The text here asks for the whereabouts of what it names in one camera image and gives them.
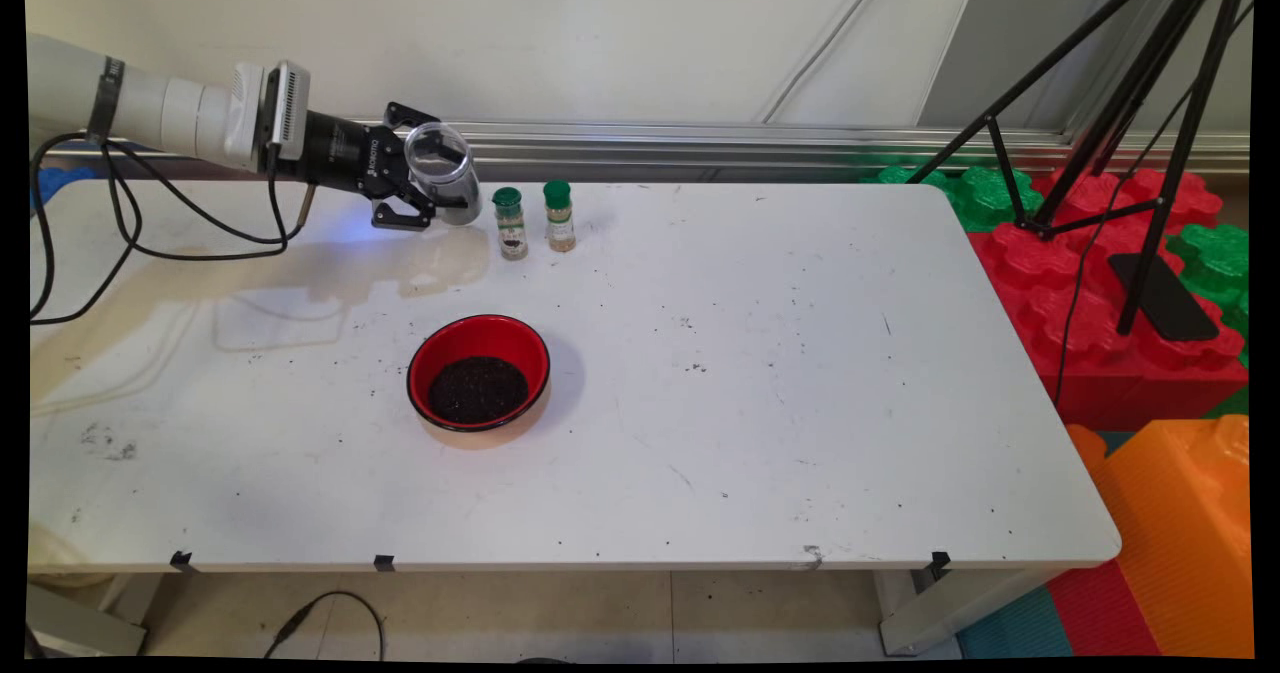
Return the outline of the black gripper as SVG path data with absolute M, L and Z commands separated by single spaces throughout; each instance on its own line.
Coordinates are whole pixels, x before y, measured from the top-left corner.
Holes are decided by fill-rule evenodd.
M 438 116 L 389 102 L 380 125 L 310 111 L 303 131 L 300 180 L 372 200 L 372 226 L 424 232 L 436 203 L 410 182 L 397 131 L 439 123 Z

